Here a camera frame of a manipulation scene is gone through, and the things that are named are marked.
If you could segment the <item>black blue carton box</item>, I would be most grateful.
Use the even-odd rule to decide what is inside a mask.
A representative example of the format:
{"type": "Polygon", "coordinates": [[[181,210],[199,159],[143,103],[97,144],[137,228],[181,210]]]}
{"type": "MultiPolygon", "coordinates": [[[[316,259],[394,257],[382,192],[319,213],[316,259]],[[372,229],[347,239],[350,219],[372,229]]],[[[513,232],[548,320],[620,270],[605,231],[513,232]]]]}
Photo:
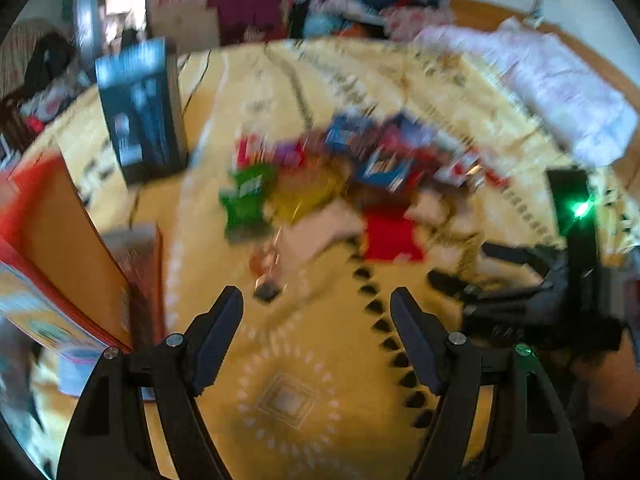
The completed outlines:
{"type": "Polygon", "coordinates": [[[188,166],[177,49],[153,38],[96,60],[108,134],[128,185],[173,176],[188,166]]]}

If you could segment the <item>yellow patterned bed sheet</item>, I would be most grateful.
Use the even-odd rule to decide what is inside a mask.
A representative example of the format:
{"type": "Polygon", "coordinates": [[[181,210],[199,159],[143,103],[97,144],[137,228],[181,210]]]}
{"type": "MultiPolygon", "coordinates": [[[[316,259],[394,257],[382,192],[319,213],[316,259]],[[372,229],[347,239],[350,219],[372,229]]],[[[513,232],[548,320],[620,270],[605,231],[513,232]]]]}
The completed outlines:
{"type": "MultiPolygon", "coordinates": [[[[439,268],[489,287],[530,284],[527,268],[488,260],[486,240],[563,249],[546,171],[572,160],[472,58],[442,61],[412,47],[356,40],[277,42],[191,54],[180,62],[192,152],[178,176],[127,188],[107,137],[99,93],[87,91],[25,154],[59,150],[100,231],[127,214],[163,233],[164,323],[184,333],[227,286],[243,316],[214,384],[196,403],[235,479],[412,479],[438,399],[422,386],[390,317],[405,287],[453,332],[461,309],[427,284],[439,268]],[[350,163],[314,153],[285,169],[264,207],[270,231],[230,242],[218,200],[234,188],[244,133],[293,140],[347,106],[373,119],[405,108],[506,173],[468,196],[403,196],[349,177],[350,163]],[[422,262],[363,259],[363,209],[407,206],[422,262]]],[[[471,441],[455,479],[480,478],[492,389],[480,390],[471,441]]],[[[42,390],[42,418],[62,451],[76,402],[42,390]]]]}

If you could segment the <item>stacked cardboard boxes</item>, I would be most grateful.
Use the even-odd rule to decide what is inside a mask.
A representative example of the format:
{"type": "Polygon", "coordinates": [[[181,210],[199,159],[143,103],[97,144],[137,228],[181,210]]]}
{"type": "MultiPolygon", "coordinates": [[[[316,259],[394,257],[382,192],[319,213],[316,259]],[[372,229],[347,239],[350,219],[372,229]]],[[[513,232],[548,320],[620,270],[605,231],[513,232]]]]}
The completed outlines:
{"type": "Polygon", "coordinates": [[[149,36],[170,38],[179,53],[218,48],[218,14],[207,1],[146,0],[149,36]]]}

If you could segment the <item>green snack packet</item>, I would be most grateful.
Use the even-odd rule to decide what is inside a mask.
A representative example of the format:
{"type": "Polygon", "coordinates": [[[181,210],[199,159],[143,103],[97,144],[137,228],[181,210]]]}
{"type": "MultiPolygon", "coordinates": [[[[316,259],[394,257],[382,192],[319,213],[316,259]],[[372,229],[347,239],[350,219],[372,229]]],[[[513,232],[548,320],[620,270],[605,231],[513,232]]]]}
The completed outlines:
{"type": "Polygon", "coordinates": [[[264,207],[276,182],[279,169],[271,164],[257,164],[233,170],[234,188],[218,193],[218,200],[227,215],[224,236],[230,242],[248,240],[270,231],[264,207]]]}

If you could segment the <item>white purple folded quilt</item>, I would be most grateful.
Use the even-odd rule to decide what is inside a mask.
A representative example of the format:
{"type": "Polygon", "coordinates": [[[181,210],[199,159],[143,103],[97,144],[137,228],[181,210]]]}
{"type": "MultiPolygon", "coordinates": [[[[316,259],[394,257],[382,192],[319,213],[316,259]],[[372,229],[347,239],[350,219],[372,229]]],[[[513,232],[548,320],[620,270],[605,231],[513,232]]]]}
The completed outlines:
{"type": "Polygon", "coordinates": [[[591,167],[622,158],[638,113],[558,36],[534,32],[509,18],[494,32],[430,25],[417,46],[481,58],[578,162],[591,167]]]}

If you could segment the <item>pile of clothes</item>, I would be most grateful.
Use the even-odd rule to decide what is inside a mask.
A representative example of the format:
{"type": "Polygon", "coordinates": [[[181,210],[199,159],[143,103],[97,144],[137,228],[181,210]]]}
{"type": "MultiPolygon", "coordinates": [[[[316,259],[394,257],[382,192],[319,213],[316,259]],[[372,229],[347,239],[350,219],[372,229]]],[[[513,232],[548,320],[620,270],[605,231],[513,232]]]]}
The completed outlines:
{"type": "Polygon", "coordinates": [[[430,25],[450,25],[449,0],[207,0],[220,43],[324,36],[410,42],[430,25]]]}

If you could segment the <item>long red snack packet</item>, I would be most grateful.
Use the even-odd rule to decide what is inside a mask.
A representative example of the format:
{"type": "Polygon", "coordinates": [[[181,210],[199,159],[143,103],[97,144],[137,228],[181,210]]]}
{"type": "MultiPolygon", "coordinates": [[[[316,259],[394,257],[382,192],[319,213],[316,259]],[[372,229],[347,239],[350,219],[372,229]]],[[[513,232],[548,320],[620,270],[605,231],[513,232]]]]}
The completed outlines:
{"type": "Polygon", "coordinates": [[[366,241],[363,259],[374,262],[422,262],[424,250],[414,238],[416,222],[405,217],[407,206],[378,204],[363,209],[366,241]]]}

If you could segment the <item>orange red cardboard box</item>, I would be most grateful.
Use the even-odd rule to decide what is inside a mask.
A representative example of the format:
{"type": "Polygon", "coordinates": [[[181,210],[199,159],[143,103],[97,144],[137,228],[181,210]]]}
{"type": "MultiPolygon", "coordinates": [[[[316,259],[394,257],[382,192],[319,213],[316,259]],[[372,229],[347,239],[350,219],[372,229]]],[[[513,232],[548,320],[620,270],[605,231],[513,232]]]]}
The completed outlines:
{"type": "Polygon", "coordinates": [[[166,334],[162,236],[154,224],[101,234],[62,154],[2,174],[1,314],[66,359],[128,353],[166,334]]]}

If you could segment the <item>blue snack packet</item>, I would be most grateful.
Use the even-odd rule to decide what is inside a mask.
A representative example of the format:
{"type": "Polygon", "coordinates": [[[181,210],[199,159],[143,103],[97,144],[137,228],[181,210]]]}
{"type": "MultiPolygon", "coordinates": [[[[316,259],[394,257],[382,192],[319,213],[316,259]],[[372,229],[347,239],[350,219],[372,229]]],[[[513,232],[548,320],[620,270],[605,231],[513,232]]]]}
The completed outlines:
{"type": "Polygon", "coordinates": [[[379,148],[357,167],[355,180],[374,188],[384,188],[390,193],[397,193],[405,186],[411,167],[411,159],[379,148]]]}

